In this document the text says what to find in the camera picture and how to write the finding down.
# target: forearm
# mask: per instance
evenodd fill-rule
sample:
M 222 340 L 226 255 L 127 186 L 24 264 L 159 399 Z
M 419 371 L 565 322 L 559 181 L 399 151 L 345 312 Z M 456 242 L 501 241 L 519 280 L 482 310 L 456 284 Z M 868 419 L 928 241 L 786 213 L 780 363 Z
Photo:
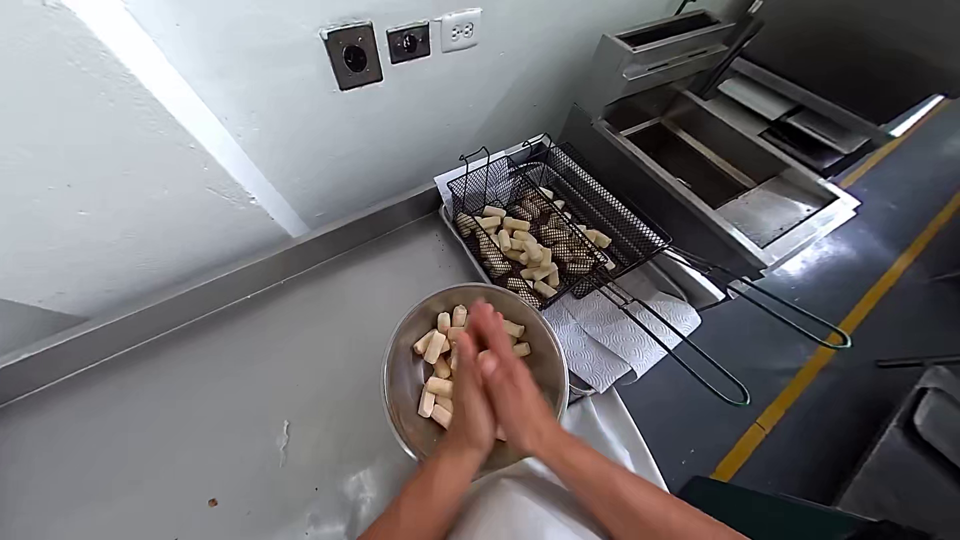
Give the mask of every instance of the forearm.
M 557 429 L 538 458 L 613 538 L 737 538 L 736 531 Z
M 443 538 L 483 459 L 477 453 L 441 443 L 360 538 Z

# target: yellow floor stripe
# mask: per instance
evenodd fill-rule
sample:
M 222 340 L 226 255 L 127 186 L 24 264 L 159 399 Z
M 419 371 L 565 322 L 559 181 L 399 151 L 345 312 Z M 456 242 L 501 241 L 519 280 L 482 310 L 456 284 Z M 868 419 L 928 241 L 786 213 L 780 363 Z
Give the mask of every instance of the yellow floor stripe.
M 863 176 L 864 174 L 866 174 L 867 171 L 872 169 L 874 165 L 880 162 L 880 160 L 886 158 L 888 154 L 896 150 L 897 147 L 903 144 L 903 142 L 909 136 L 911 136 L 914 132 L 916 132 L 924 124 L 925 121 L 932 118 L 937 112 L 940 112 L 941 110 L 943 110 L 944 107 L 946 107 L 949 103 L 950 103 L 949 99 L 945 99 L 940 103 L 938 103 L 933 109 L 930 110 L 930 112 L 928 112 L 927 114 L 924 114 L 923 118 L 921 118 L 916 124 L 914 124 L 913 126 L 910 126 L 910 129 L 907 130 L 905 134 L 884 144 L 882 147 L 880 147 L 879 150 L 874 152 L 872 156 L 867 158 L 867 160 L 864 161 L 862 165 L 857 167 L 855 171 L 851 172 L 846 178 L 840 181 L 840 184 L 837 184 L 837 185 L 839 185 L 841 189 L 847 189 L 848 187 L 853 185 L 854 182 L 860 180 L 861 176 Z
M 924 251 L 934 236 L 949 222 L 950 218 L 953 217 L 953 214 L 956 213 L 958 209 L 960 209 L 960 192 L 953 195 L 949 203 L 926 225 L 924 231 L 913 240 L 913 243 L 910 244 L 906 251 L 900 254 L 893 265 L 883 273 L 883 276 L 880 276 L 880 279 L 874 283 L 874 286 L 870 287 L 870 290 L 856 303 L 856 306 L 853 307 L 850 314 L 840 323 L 840 330 L 846 333 L 853 333 L 853 331 L 860 326 L 860 323 L 867 318 L 867 315 L 880 299 L 890 291 L 897 280 L 900 279 L 900 276 L 903 275 L 903 272 L 920 256 L 920 253 Z M 837 339 L 837 336 L 832 335 L 830 339 Z M 710 475 L 712 479 L 730 481 L 730 479 L 733 478 L 733 475 L 747 462 L 747 459 L 750 458 L 750 455 L 756 450 L 756 447 L 760 445 L 767 434 L 774 428 L 777 422 L 780 421 L 780 418 L 783 417 L 787 409 L 804 393 L 804 390 L 813 382 L 817 374 L 820 373 L 820 370 L 829 364 L 834 354 L 836 354 L 836 351 L 828 349 L 827 347 L 817 348 L 816 352 L 806 361 L 804 367 L 797 372 L 793 380 L 783 388 L 783 391 L 780 392 L 777 398 L 760 413 L 754 423 L 740 436 L 740 440 L 733 445 L 730 452 L 720 461 L 713 471 L 713 474 Z

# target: floor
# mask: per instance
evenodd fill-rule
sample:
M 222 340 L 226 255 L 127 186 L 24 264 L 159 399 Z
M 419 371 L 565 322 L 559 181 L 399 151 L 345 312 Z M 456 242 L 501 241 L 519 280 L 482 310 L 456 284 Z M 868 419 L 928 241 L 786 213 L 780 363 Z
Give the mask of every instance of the floor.
M 960 104 L 953 103 L 849 188 L 858 215 L 763 284 L 839 322 L 960 189 Z M 832 503 L 857 461 L 922 370 L 873 360 L 960 353 L 960 219 L 948 223 L 760 443 L 732 482 Z M 671 491 L 708 476 L 816 346 L 743 300 L 703 313 L 692 334 L 751 389 L 725 405 L 670 359 L 619 388 Z

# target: wire mesh basket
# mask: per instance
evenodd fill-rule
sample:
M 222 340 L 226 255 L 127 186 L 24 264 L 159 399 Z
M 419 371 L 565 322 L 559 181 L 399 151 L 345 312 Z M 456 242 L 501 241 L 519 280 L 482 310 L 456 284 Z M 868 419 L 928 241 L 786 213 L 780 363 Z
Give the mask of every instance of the wire mesh basket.
M 466 161 L 468 156 L 461 156 Z M 582 231 L 574 227 L 556 206 L 538 189 L 522 168 L 500 158 L 470 170 L 447 186 L 453 198 L 453 219 L 470 253 L 483 266 L 494 284 L 513 290 L 537 309 L 546 309 L 563 295 L 583 287 L 585 277 L 602 268 L 606 259 Z M 530 222 L 529 233 L 553 252 L 561 283 L 557 294 L 545 298 L 525 281 L 520 272 L 526 268 L 507 258 L 474 219 L 484 207 L 507 211 L 507 215 Z
M 663 229 L 632 204 L 627 206 L 596 181 L 591 165 L 569 143 L 551 145 L 529 158 L 519 168 L 537 186 L 552 190 L 565 201 L 564 211 L 578 224 L 599 230 L 612 240 L 604 253 L 616 266 L 598 272 L 593 280 L 581 281 L 572 294 L 580 299 L 595 290 L 594 282 L 606 283 L 650 260 L 670 245 Z
M 491 161 L 488 151 L 486 164 L 470 170 L 467 161 L 469 156 L 460 156 L 460 160 L 467 163 L 467 172 L 447 183 L 453 199 L 452 213 L 456 228 L 491 282 L 513 290 L 531 306 L 541 310 L 555 303 L 567 292 L 576 298 L 583 298 L 591 291 L 598 291 L 710 392 L 728 404 L 748 405 L 750 392 L 740 380 L 674 328 L 662 314 L 648 303 L 632 296 L 615 280 L 617 276 L 664 252 L 672 241 L 670 236 L 639 209 L 632 204 L 624 204 L 600 185 L 590 165 L 569 144 L 549 143 L 544 150 L 537 152 L 533 151 L 532 145 L 525 143 L 525 146 L 531 146 L 531 154 L 523 163 L 516 163 L 509 157 Z M 471 156 L 486 150 L 484 147 Z M 553 191 L 558 200 L 564 201 L 562 210 L 558 209 L 557 200 L 551 201 L 543 193 L 543 188 Z M 530 233 L 543 246 L 560 255 L 554 258 L 554 261 L 557 262 L 562 285 L 557 287 L 554 296 L 544 298 L 535 291 L 520 275 L 520 271 L 526 266 L 504 256 L 480 227 L 474 216 L 481 215 L 485 206 L 505 209 L 510 216 L 529 221 Z M 601 252 L 578 227 L 598 230 L 607 235 L 611 242 L 605 251 Z M 738 296 L 821 346 L 844 349 L 852 344 L 850 336 L 838 327 L 722 266 L 677 247 L 670 248 L 664 254 L 708 280 L 711 280 L 712 274 L 726 276 L 730 281 L 720 283 L 719 286 L 726 287 L 728 293 L 733 294 L 736 290 Z M 613 269 L 608 266 L 608 258 L 615 264 Z M 741 283 L 741 288 L 733 289 L 733 282 Z M 836 336 L 836 342 L 821 339 L 773 311 L 760 302 L 759 298 L 745 294 L 747 289 L 752 289 L 803 319 L 828 329 L 831 331 L 830 340 Z M 728 396 L 717 389 L 640 321 L 631 311 L 632 308 L 649 311 L 689 346 L 692 357 L 705 361 L 722 379 L 731 383 L 739 393 L 739 398 Z

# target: paper towel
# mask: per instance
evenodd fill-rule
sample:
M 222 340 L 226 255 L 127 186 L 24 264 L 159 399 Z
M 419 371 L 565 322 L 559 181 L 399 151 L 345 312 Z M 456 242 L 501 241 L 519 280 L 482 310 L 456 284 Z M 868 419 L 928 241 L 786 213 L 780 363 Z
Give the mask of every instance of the paper towel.
M 700 326 L 697 311 L 683 300 L 658 291 L 643 275 L 642 268 L 617 282 L 683 335 L 690 335 Z M 630 311 L 671 349 L 681 342 L 645 308 L 632 305 Z M 598 291 L 583 300 L 564 296 L 543 316 L 564 347 L 570 371 L 601 392 L 631 370 L 639 378 L 666 356 L 666 351 L 647 332 Z

